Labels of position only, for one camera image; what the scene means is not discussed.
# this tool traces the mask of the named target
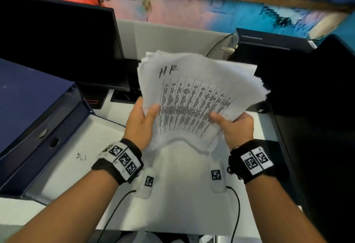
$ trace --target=wristband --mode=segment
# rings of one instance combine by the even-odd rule
[[[273,162],[258,142],[251,140],[233,149],[228,158],[229,173],[237,174],[244,184],[261,174],[275,176]]]
[[[144,166],[141,157],[140,149],[133,142],[122,139],[107,146],[91,169],[106,170],[120,185],[131,183]]]

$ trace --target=person's right forearm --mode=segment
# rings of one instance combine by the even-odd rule
[[[263,243],[325,243],[274,177],[261,175],[246,185]]]

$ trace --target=person's left hand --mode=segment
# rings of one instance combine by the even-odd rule
[[[128,117],[123,138],[133,142],[140,150],[145,149],[152,140],[153,122],[159,110],[160,106],[154,104],[144,116],[143,97],[139,97]]]

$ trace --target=paper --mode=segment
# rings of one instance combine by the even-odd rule
[[[213,60],[194,53],[148,53],[138,67],[143,110],[160,104],[149,145],[155,150],[184,139],[200,151],[211,152],[220,127],[209,118],[214,111],[235,120],[269,92],[255,65]]]

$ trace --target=hand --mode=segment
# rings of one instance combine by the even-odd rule
[[[153,122],[159,110],[160,106],[155,104],[144,116],[143,97],[139,97],[128,117],[123,138],[133,142],[140,150],[144,150],[152,140]]]
[[[211,112],[209,117],[222,128],[225,142],[230,150],[254,139],[254,119],[245,112],[234,122],[226,120],[215,112]]]

